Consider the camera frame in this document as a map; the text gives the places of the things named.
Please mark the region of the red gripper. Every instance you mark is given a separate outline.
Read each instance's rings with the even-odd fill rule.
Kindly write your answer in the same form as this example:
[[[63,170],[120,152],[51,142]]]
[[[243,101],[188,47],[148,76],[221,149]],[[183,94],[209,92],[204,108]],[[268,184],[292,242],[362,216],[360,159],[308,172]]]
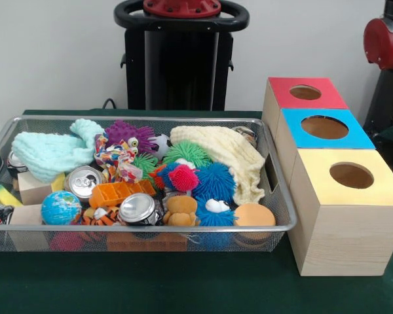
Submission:
[[[364,29],[364,52],[369,63],[393,69],[393,20],[374,18]]]

